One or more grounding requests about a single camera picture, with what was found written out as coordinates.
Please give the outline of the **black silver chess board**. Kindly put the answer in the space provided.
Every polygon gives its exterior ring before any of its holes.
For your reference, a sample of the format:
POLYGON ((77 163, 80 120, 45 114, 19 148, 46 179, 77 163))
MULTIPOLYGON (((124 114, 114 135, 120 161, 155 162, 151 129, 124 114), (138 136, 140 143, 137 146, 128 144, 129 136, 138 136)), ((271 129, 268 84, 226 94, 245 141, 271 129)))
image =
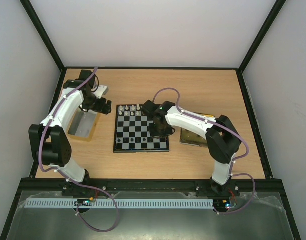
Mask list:
POLYGON ((153 138, 149 132, 147 116, 141 112, 141 104, 119 104, 116 106, 115 130, 114 130, 114 153, 158 153, 169 152, 169 138, 153 138), (119 107, 123 106, 123 115, 119 115, 119 107), (140 143, 136 143, 136 138, 141 138, 140 143))

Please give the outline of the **gold tin with black pieces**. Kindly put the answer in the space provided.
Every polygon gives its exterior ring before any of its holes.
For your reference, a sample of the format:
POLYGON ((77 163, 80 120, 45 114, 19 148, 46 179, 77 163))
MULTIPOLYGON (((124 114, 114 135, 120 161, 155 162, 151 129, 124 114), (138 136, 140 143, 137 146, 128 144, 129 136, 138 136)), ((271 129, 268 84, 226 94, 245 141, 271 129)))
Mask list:
POLYGON ((191 131, 182 128, 179 142, 184 145, 207 148, 208 143, 205 137, 206 131, 204 130, 204 124, 205 120, 203 120, 203 123, 198 124, 200 130, 191 131))

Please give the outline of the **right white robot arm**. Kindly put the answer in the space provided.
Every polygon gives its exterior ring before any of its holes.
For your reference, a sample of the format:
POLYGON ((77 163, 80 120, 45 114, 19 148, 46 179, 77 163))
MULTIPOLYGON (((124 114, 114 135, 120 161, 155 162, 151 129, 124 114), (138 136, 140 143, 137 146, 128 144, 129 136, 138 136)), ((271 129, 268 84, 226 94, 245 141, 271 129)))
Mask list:
POLYGON ((141 113, 152 121, 148 127, 152 138, 171 136, 175 127, 178 127, 206 140, 209 154, 214 159, 214 170, 210 178, 211 191, 217 196, 228 191, 235 156, 242 143, 228 117, 206 117, 181 109, 169 101, 155 104, 150 100, 141 107, 141 113))

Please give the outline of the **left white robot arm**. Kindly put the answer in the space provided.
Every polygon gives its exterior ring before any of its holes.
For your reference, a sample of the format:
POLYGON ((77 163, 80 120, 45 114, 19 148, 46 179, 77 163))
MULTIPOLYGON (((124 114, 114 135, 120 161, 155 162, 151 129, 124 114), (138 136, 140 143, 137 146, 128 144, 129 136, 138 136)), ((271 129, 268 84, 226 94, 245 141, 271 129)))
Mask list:
POLYGON ((108 115, 112 102, 104 98, 109 88, 100 85, 94 70, 82 70, 80 77, 68 80, 62 94, 48 116, 28 130, 33 159, 43 173, 50 171, 61 174, 67 182, 81 184, 89 173, 72 157, 72 147, 67 130, 78 109, 86 113, 108 115))

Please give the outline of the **silver gold tin lid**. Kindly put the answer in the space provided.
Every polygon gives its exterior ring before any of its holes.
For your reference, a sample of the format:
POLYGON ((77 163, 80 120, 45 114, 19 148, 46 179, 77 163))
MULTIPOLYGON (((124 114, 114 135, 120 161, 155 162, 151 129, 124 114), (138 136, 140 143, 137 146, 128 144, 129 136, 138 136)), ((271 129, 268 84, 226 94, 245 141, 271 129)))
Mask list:
POLYGON ((67 130, 70 138, 78 141, 90 142, 95 133, 100 114, 94 111, 84 112, 78 109, 67 130))

